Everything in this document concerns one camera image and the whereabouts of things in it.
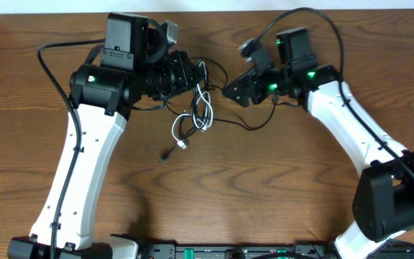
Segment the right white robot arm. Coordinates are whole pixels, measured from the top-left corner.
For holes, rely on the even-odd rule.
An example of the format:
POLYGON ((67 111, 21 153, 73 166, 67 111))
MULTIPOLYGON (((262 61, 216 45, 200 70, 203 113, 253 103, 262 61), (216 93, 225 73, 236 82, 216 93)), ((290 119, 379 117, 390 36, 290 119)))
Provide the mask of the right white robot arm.
POLYGON ((389 136, 352 96, 331 65, 318 63, 307 29, 279 32, 280 66, 256 39, 239 47, 252 68, 232 81, 225 97, 240 106, 288 96, 335 137, 359 174, 353 223, 333 242, 334 258, 371 258, 388 245, 407 247, 414 228, 414 151, 389 136))

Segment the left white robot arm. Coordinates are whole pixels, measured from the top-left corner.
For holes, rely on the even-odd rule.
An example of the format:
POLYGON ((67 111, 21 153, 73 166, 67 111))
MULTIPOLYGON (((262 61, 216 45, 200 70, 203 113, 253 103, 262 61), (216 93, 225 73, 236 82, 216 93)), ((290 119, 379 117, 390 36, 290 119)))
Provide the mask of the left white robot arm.
POLYGON ((91 42, 72 73, 63 152, 45 205, 26 236, 9 243, 9 258, 143 258, 126 235, 94 237, 96 207, 111 155, 136 103, 166 101, 196 87, 202 70, 176 50, 178 26, 112 12, 106 36, 91 42))

